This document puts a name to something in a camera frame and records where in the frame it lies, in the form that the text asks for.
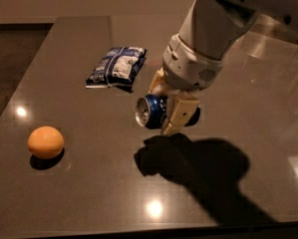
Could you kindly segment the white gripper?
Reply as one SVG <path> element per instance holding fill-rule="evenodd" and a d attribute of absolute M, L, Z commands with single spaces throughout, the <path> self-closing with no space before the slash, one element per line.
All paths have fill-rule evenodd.
<path fill-rule="evenodd" d="M 182 91 L 201 91 L 212 85 L 223 67 L 221 60 L 212 60 L 195 53 L 173 35 L 162 56 L 162 68 L 151 80 L 149 93 L 168 96 L 166 118 L 161 126 L 162 135 L 180 132 L 195 113 L 199 99 Z"/>

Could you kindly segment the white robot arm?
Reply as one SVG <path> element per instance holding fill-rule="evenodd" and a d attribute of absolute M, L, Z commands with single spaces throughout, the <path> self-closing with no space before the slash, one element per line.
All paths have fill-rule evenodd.
<path fill-rule="evenodd" d="M 194 93 L 212 85 L 228 50 L 261 14 L 290 28 L 298 40 L 298 0 L 193 1 L 149 87 L 167 97 L 162 134 L 178 133 L 188 123 L 199 105 Z"/>

